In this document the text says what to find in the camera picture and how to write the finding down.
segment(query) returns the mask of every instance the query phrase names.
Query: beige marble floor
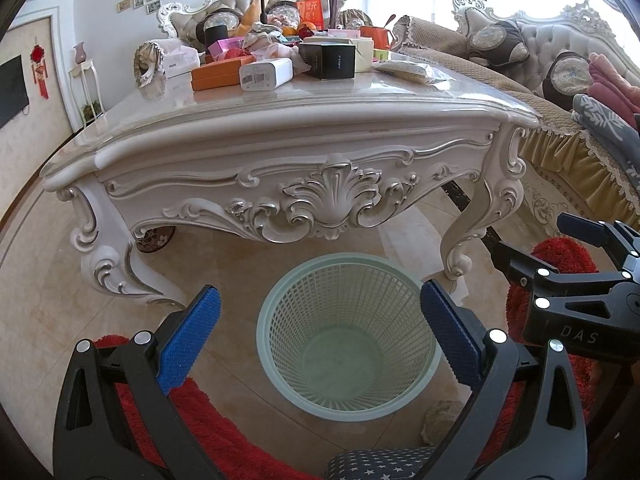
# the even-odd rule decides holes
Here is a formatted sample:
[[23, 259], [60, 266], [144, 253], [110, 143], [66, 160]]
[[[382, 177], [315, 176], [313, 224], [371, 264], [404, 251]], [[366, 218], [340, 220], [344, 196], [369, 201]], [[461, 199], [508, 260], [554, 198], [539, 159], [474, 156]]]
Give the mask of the beige marble floor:
[[[504, 327], [508, 284], [480, 240], [469, 244], [474, 266], [457, 283], [442, 273], [439, 243], [459, 214], [441, 190], [379, 228], [320, 239], [267, 245], [233, 235], [178, 228], [174, 240], [146, 257], [154, 269], [194, 296], [205, 283], [220, 290], [223, 313], [191, 375], [212, 403], [250, 441], [296, 468], [318, 475], [343, 449], [420, 445], [424, 413], [443, 400], [463, 402], [466, 388], [442, 360], [413, 402], [393, 415], [364, 423], [322, 420], [297, 409], [271, 385], [255, 349], [264, 297], [290, 269], [320, 254], [359, 251], [386, 256], [418, 278], [435, 277], [487, 327]], [[52, 425], [74, 344], [117, 333], [154, 330], [170, 312], [93, 291], [80, 278], [68, 237], [75, 225], [69, 203], [36, 185], [0, 240], [0, 399], [23, 439], [51, 468]], [[498, 223], [506, 241], [530, 249], [544, 233], [528, 213]]]

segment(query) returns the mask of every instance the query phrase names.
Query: dark blue fabric with white stars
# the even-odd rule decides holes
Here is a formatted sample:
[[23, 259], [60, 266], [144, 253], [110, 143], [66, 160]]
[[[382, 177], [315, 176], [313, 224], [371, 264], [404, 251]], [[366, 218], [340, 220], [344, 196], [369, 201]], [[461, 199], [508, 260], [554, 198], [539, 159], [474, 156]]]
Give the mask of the dark blue fabric with white stars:
[[434, 447], [348, 451], [326, 466], [324, 480], [408, 480], [436, 450]]

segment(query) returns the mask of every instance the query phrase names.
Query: black tv screen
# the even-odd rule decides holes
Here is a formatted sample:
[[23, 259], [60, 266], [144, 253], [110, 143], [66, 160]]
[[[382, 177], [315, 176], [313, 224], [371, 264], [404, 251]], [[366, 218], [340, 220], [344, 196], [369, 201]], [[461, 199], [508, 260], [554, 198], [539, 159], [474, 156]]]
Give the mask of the black tv screen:
[[29, 105], [22, 56], [0, 65], [0, 128]]

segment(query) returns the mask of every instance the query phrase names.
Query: laundry basket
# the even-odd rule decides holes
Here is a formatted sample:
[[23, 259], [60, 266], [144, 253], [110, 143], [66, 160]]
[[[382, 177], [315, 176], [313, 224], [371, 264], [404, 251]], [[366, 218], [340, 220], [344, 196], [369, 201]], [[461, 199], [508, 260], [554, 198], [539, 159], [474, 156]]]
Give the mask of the laundry basket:
[[420, 311], [421, 285], [367, 254], [296, 267], [258, 318], [258, 355], [271, 382], [329, 420], [372, 420], [402, 408], [429, 383], [441, 355]]

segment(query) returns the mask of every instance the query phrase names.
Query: spoon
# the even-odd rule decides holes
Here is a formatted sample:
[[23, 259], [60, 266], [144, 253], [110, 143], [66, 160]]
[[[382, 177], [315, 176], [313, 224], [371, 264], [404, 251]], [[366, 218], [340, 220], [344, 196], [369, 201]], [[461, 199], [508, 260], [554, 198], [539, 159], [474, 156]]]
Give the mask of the spoon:
[[386, 28], [386, 26], [387, 26], [389, 23], [391, 23], [395, 18], [396, 18], [396, 15], [395, 15], [395, 14], [392, 14], [391, 16], [389, 16], [389, 19], [388, 19], [388, 20], [386, 20], [385, 26], [384, 26], [384, 27], [382, 27], [382, 28]]

